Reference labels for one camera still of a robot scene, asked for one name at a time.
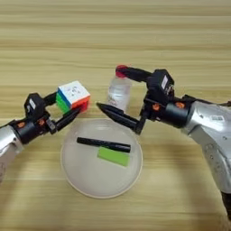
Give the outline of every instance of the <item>orange accent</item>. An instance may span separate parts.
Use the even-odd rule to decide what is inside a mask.
[[[40,119],[40,120],[39,120],[39,125],[40,125],[40,126],[43,126],[44,124],[45,124],[45,121],[44,121],[43,119]]]
[[[181,103],[181,102],[177,102],[176,103],[176,107],[177,108],[180,108],[180,109],[183,109],[185,107],[185,104]]]
[[[25,122],[21,122],[21,123],[18,124],[18,127],[19,127],[19,128],[22,128],[22,127],[24,127],[24,126],[25,126]]]
[[[159,111],[159,110],[161,109],[161,107],[160,107],[159,104],[154,104],[154,105],[152,105],[152,109],[153,109],[154,111]]]

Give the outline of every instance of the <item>round plate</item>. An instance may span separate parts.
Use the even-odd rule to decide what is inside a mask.
[[[98,147],[77,143],[77,137],[131,144],[130,161],[124,167],[97,157]],[[141,146],[132,131],[109,119],[73,124],[61,150],[61,166],[69,183],[92,198],[109,199],[129,190],[143,163]]]

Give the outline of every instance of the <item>black marker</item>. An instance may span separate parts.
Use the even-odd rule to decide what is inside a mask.
[[[78,137],[77,143],[82,143],[82,144],[92,145],[92,146],[102,146],[102,147],[115,150],[115,151],[120,151],[120,152],[130,152],[131,151],[131,145],[125,144],[125,143],[100,141],[100,140],[88,139],[88,138],[83,138],[83,137]]]

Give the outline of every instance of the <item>table surface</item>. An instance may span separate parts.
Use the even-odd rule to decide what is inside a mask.
[[[78,120],[104,117],[117,64],[166,68],[178,96],[230,99],[230,0],[0,0],[0,123],[23,117],[30,92],[45,96],[79,80],[91,93]],[[138,116],[145,85],[134,83]],[[60,116],[51,108],[54,118]],[[175,128],[148,122],[138,137],[143,171],[116,199],[76,192],[60,169],[69,128],[30,143],[0,186],[0,230],[228,230],[200,147]]]

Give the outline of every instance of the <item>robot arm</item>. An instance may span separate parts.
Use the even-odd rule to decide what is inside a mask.
[[[14,157],[23,150],[23,146],[36,137],[55,134],[71,123],[81,110],[81,106],[70,110],[55,122],[46,110],[56,101],[56,92],[42,98],[38,93],[30,94],[24,104],[25,118],[13,120],[0,127],[0,183],[5,170]]]
[[[140,134],[145,120],[164,122],[181,129],[198,143],[205,155],[217,187],[220,189],[229,219],[231,219],[231,111],[203,99],[185,95],[175,97],[174,80],[166,69],[154,73],[128,67],[117,68],[128,78],[145,82],[147,93],[137,120],[113,106],[97,106],[115,122]]]

